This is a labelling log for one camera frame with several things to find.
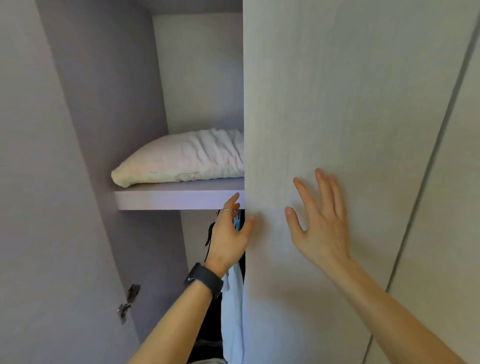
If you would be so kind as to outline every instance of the pillow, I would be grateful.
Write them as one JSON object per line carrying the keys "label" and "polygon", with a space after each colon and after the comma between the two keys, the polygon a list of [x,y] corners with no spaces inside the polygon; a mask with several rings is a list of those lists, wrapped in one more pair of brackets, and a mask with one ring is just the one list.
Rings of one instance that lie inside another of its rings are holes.
{"label": "pillow", "polygon": [[243,177],[243,133],[201,130],[162,136],[112,172],[118,186]]}

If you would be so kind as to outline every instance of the watch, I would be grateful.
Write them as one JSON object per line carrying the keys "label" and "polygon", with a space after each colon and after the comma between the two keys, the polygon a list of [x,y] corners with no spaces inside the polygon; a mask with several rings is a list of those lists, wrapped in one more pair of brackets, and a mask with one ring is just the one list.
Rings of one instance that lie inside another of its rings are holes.
{"label": "watch", "polygon": [[200,263],[196,263],[187,277],[187,283],[192,283],[194,280],[199,280],[205,286],[210,288],[213,293],[213,298],[217,298],[222,292],[223,281],[214,272],[205,268]]}

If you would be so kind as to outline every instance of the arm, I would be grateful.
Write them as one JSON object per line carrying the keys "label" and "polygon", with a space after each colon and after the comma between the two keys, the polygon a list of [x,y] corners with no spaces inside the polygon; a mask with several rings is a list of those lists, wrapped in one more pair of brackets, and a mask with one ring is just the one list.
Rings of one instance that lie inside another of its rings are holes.
{"label": "arm", "polygon": [[[224,209],[235,211],[239,194],[229,199]],[[232,224],[232,214],[222,210],[212,232],[210,253],[205,267],[223,277],[237,263],[247,247],[254,219],[249,218],[240,232]],[[186,363],[200,326],[212,301],[212,292],[194,281],[163,316],[129,364]]]}
{"label": "arm", "polygon": [[346,295],[392,363],[464,363],[350,258],[347,214],[340,189],[332,175],[326,179],[317,169],[315,176],[322,196],[320,210],[305,185],[294,179],[307,210],[308,229],[302,230],[291,207],[285,209],[298,250]]}

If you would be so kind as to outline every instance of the forearm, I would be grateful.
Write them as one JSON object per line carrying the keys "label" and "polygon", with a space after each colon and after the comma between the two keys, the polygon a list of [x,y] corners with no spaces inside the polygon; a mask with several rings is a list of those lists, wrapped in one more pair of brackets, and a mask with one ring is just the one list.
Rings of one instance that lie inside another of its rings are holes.
{"label": "forearm", "polygon": [[212,301],[212,291],[194,281],[167,311],[129,364],[185,364]]}
{"label": "forearm", "polygon": [[464,363],[410,312],[383,291],[354,261],[332,279],[392,363]]}

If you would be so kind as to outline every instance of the person's left hand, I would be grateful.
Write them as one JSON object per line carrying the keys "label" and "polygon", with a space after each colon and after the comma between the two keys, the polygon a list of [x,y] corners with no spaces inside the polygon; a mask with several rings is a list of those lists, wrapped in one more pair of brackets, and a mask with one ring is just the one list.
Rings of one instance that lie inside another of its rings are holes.
{"label": "person's left hand", "polygon": [[225,202],[213,226],[212,242],[205,267],[220,278],[240,260],[247,249],[250,235],[255,226],[255,218],[249,217],[241,231],[235,230],[232,218],[235,216],[236,210],[240,208],[240,204],[236,203],[239,196],[240,194],[236,193]]}

